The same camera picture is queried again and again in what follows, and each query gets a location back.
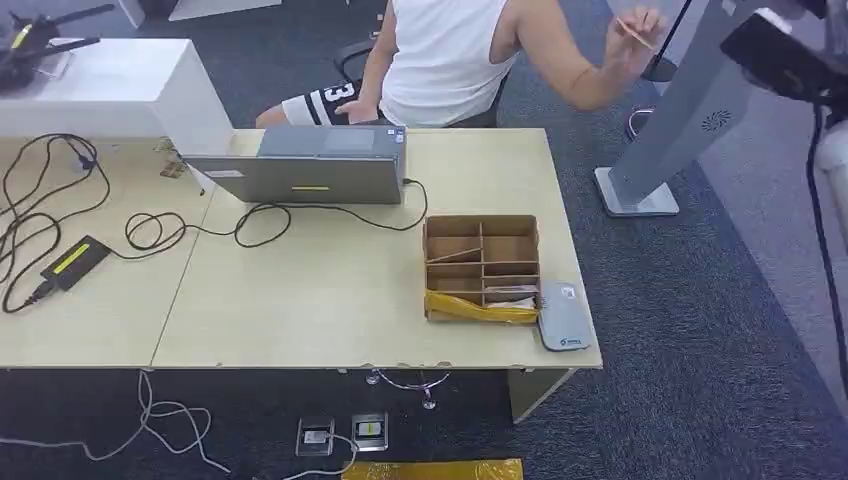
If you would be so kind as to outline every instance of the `gray stand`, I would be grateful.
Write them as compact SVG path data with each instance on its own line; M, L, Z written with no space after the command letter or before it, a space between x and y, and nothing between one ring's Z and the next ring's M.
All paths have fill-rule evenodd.
M674 81L650 121L612 168L595 170L604 205L613 216L674 215L680 210L665 185L742 120L751 85L719 44L759 6L710 0Z
M677 215L680 207L671 194L671 189L663 183L639 203L630 204L619 200L609 178L610 167L595 169L595 183L604 196L604 206L611 217L657 217L662 215Z

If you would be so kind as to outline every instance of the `gray case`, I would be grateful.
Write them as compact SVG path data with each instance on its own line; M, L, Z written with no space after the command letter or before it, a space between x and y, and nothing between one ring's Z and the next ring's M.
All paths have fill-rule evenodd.
M592 344L589 318L580 302L580 292L570 283L542 282L539 332L548 350L581 350Z
M266 130L256 157L185 156L249 203L401 203L406 130L395 126Z

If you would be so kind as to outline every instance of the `gray laptop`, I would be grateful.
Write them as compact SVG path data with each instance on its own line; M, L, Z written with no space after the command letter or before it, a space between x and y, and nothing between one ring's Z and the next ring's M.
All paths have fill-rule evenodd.
M278 126L265 131L256 157L183 160L248 203L397 204L405 156L403 127Z

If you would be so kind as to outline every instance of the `man's hand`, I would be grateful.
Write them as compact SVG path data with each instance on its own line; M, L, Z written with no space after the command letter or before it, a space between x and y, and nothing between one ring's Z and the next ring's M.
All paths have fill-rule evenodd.
M377 105L361 100L354 100L336 109L336 115L343 113L347 114L348 123L351 125L354 123L370 122L377 120Z
M623 69L633 75L641 74L653 52L633 33L656 49L657 40L665 30L665 24L666 19L655 8L635 7L613 18L607 30L604 66Z

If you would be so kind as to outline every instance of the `dark carpet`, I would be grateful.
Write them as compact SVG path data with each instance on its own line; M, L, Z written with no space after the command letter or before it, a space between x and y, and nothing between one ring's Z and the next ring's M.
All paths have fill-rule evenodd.
M375 28L380 2L353 3L290 0L150 22L139 35L192 38L233 123L246 127L268 105L339 79L330 55ZM579 45L598 60L606 3L563 4ZM131 34L100 20L75 32L101 25L110 35ZM158 371L157 397L212 409L209 455L269 479L336 468L346 458L338 448L329 460L295 459L299 416L334 415L347 433L351 413L381 410L391 414L391 447L363 458L521 457L531 480L846 478L848 426L700 168L670 182L677 217L603 214L592 169L626 147L621 126L629 110L656 98L643 83L609 109L579 113L525 60L510 77L501 123L547 129L606 365L578 373L526 423L510 423L501 372L455 374L437 389L433 412L417 395L366 385L361 373ZM2 373L0 432L114 448L136 425L135 382L131 371ZM163 425L169 438L184 441L188 429L176 419ZM99 464L73 449L3 447L0 477L221 478L196 452L170 455L146 435Z

